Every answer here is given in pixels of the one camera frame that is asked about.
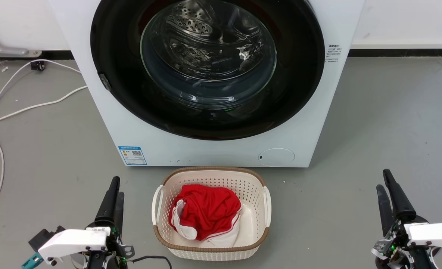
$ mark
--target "white washing machine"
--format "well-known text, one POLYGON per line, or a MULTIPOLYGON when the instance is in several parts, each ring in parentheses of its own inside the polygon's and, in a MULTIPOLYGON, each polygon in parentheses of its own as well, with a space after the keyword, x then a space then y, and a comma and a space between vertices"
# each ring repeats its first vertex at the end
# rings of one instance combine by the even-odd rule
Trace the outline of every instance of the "white washing machine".
POLYGON ((364 0, 50 0, 127 166, 308 167, 364 0))

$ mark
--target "gray floor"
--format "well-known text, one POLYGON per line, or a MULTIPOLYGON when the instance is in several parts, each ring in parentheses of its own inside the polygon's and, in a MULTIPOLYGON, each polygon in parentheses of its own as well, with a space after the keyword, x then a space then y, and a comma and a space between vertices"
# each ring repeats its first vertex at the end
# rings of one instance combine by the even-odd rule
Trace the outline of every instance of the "gray floor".
MULTIPOLYGON (((22 64, 0 63, 0 89, 22 64)), ((0 116, 84 85, 79 74, 51 64, 43 73, 21 73, 0 116)), ((442 221, 442 58, 348 59, 311 167, 255 168, 271 190, 271 232, 239 262, 179 259, 158 243, 151 200, 173 167, 125 167, 87 90, 1 121, 0 143, 0 268, 30 257, 27 241, 42 228, 90 223, 114 175, 126 195, 124 241, 137 256, 166 255, 175 269, 374 268, 370 249, 382 236, 375 185, 383 168, 421 216, 442 221)), ((442 268, 442 252, 437 261, 442 268)), ((168 266, 146 260, 131 268, 168 266)))

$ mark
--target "white basket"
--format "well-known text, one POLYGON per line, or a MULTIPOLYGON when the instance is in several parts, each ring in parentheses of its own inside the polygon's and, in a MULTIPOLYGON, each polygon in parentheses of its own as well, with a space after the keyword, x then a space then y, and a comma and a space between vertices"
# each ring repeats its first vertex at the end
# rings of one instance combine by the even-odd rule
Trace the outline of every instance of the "white basket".
POLYGON ((212 261, 247 259, 255 254, 269 232, 271 196, 261 177, 248 169, 181 168, 169 175, 156 190, 151 218, 160 243, 178 257, 212 261), (187 240, 170 226, 168 216, 174 199, 183 185, 192 184, 230 189, 241 201, 240 229, 233 247, 218 248, 206 240, 187 240))

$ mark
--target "washing machine door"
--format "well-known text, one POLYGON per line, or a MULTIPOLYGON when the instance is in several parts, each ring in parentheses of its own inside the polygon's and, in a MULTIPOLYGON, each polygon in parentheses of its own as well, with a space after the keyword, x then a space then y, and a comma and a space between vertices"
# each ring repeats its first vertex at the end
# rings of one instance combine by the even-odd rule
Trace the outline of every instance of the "washing machine door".
POLYGON ((294 116, 324 66, 304 0, 101 0, 93 61, 107 90, 180 136, 254 136, 294 116))

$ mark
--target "black baseboard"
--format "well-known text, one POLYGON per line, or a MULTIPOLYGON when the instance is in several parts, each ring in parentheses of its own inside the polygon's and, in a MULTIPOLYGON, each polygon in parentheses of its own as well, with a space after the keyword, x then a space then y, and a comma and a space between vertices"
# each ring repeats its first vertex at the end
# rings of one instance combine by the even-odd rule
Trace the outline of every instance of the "black baseboard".
MULTIPOLYGON (((348 57, 442 57, 442 49, 351 49, 348 57)), ((47 60, 73 60, 69 50, 44 50, 38 57, 47 60)), ((37 58, 2 58, 0 61, 30 61, 37 58)))
POLYGON ((351 49, 348 57, 442 57, 442 49, 351 49))
POLYGON ((13 58, 0 57, 0 61, 32 61, 37 59, 47 60, 74 60, 73 54, 69 50, 43 50, 42 54, 37 58, 13 58))

